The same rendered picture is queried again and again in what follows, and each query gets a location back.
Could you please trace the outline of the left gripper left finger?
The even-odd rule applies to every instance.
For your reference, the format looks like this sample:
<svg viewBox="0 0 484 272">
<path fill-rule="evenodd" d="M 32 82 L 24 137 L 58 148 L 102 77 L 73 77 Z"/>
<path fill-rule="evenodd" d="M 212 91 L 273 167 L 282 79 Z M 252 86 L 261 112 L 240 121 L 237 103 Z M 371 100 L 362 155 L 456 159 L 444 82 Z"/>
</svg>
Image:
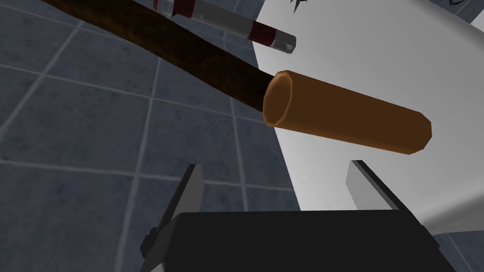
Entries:
<svg viewBox="0 0 484 272">
<path fill-rule="evenodd" d="M 204 179 L 201 165 L 190 164 L 171 197 L 158 228 L 162 229 L 180 213 L 199 212 L 203 192 Z"/>
</svg>

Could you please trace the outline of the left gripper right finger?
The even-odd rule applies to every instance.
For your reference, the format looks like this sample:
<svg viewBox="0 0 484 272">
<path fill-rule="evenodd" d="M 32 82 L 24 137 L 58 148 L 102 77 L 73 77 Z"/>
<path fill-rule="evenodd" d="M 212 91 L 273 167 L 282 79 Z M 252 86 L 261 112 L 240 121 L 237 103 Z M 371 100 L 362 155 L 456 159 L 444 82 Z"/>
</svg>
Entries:
<svg viewBox="0 0 484 272">
<path fill-rule="evenodd" d="M 362 160 L 351 160 L 346 186 L 358 210 L 399 210 L 398 199 Z"/>
</svg>

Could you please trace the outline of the white door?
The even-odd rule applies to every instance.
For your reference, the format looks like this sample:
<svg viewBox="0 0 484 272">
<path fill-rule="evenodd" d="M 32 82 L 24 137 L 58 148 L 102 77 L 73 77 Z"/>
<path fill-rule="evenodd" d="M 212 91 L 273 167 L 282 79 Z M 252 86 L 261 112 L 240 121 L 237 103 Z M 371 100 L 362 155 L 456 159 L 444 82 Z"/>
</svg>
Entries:
<svg viewBox="0 0 484 272">
<path fill-rule="evenodd" d="M 484 230 L 484 32 L 428 0 L 265 0 L 257 20 L 296 37 L 292 54 L 254 45 L 258 66 L 294 71 L 421 112 L 412 155 L 278 128 L 300 209 L 356 210 L 362 160 L 432 234 Z"/>
</svg>

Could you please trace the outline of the grey bar with red bands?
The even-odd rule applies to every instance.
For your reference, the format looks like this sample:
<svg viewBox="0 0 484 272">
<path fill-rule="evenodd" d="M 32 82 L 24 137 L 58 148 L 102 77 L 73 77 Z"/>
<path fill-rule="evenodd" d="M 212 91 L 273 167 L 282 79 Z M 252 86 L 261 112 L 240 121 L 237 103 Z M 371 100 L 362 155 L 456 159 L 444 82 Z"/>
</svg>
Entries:
<svg viewBox="0 0 484 272">
<path fill-rule="evenodd" d="M 180 15 L 288 54 L 296 48 L 295 36 L 204 0 L 152 1 L 154 11 L 166 18 Z"/>
</svg>

